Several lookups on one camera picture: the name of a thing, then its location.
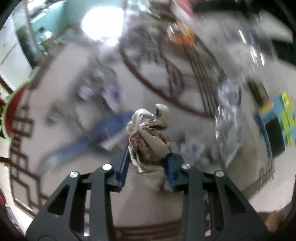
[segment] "silver screw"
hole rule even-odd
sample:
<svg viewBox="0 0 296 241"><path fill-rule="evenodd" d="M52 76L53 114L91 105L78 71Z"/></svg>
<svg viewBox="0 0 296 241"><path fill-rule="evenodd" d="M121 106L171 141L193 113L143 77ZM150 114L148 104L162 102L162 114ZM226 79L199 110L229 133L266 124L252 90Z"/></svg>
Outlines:
<svg viewBox="0 0 296 241"><path fill-rule="evenodd" d="M183 169L190 169L191 166L190 166L189 163L184 163L184 164L182 164L182 168L183 168Z"/></svg>
<svg viewBox="0 0 296 241"><path fill-rule="evenodd" d="M78 172L71 172L70 173L70 177L77 177L78 176Z"/></svg>
<svg viewBox="0 0 296 241"><path fill-rule="evenodd" d="M218 171L215 172L215 175L216 175L217 177L223 177L223 176L224 176L224 172L221 171L221 170L218 170Z"/></svg>
<svg viewBox="0 0 296 241"><path fill-rule="evenodd" d="M108 171L108 170L110 170L111 168L112 168L111 164L105 164L105 165L103 165L103 169L104 169L105 171Z"/></svg>

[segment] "teal wall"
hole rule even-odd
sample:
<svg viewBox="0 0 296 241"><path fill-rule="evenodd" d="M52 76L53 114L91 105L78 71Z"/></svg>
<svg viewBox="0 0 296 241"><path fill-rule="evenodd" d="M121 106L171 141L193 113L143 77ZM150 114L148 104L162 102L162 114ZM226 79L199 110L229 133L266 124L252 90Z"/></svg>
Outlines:
<svg viewBox="0 0 296 241"><path fill-rule="evenodd" d="M66 11L70 24L80 23L84 15L94 7L122 7L122 0L68 0Z"/></svg>
<svg viewBox="0 0 296 241"><path fill-rule="evenodd" d="M42 17L38 18L37 16L31 20L34 31L43 26L45 30L53 32L55 36L59 36L69 27L65 2L51 5L48 9L43 10L39 16Z"/></svg>

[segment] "green rim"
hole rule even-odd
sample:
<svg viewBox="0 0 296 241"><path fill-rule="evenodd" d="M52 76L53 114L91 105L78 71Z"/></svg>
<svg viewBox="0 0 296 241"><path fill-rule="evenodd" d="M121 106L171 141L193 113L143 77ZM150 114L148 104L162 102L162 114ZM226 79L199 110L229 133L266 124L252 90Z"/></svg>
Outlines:
<svg viewBox="0 0 296 241"><path fill-rule="evenodd" d="M22 83L11 95L10 95L10 100L5 104L4 106L4 110L3 110L3 114L2 114L2 121L1 121L1 126L2 126L2 132L3 132L3 135L5 137L5 139L8 139L9 141L11 141L11 138L7 135L7 132L6 132L6 128L5 128L5 119L6 119L6 111L7 111L7 108L9 106L9 104L11 103L13 97L17 94L17 92L26 84L30 83L31 80L27 80L25 81L24 83Z"/></svg>

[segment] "brown curved line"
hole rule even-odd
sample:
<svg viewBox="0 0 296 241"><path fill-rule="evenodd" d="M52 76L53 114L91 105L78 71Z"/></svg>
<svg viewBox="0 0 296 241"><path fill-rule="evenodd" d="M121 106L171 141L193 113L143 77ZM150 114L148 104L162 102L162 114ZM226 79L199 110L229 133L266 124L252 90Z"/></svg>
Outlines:
<svg viewBox="0 0 296 241"><path fill-rule="evenodd" d="M162 97L166 101L169 101L170 103L174 104L176 107L179 107L182 110L185 110L185 111L187 111L189 113L192 113L194 115L198 115L200 117L210 118L210 119L213 119L214 118L214 115L206 114L204 112L201 112L201 111L198 111L198 110L194 110L194 109L190 108L188 105L182 104L182 103L180 103L180 102L178 102L178 101L176 101L174 99L171 99L171 98L167 97L162 91L160 91L157 88L155 88L148 80L146 80L145 78L143 78L140 75L140 73L136 70L136 68L134 67L134 65L128 60L126 54L124 53L124 50L122 48L122 45L119 48L119 53L120 53L120 55L122 57L123 62L128 67L128 69L133 73L133 75L135 77L137 77L137 79L139 81L141 81L151 91L155 92L160 97Z"/></svg>

